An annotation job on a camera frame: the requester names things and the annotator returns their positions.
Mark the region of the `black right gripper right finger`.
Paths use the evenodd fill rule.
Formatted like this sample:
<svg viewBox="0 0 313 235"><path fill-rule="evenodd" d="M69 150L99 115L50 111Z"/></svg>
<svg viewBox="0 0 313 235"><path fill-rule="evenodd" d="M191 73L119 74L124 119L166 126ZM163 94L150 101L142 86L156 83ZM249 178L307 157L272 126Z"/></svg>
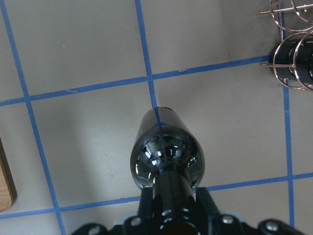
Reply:
<svg viewBox="0 0 313 235"><path fill-rule="evenodd" d="M212 220L220 215L220 211L207 188L196 188L196 204L202 218Z"/></svg>

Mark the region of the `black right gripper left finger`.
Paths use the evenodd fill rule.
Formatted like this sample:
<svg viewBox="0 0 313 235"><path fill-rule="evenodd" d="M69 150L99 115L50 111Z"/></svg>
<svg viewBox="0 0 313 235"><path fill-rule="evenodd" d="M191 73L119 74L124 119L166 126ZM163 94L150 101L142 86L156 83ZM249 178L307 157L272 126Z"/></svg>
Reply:
<svg viewBox="0 0 313 235"><path fill-rule="evenodd" d="M152 218L153 215L153 189L143 188L141 190L138 216L142 218Z"/></svg>

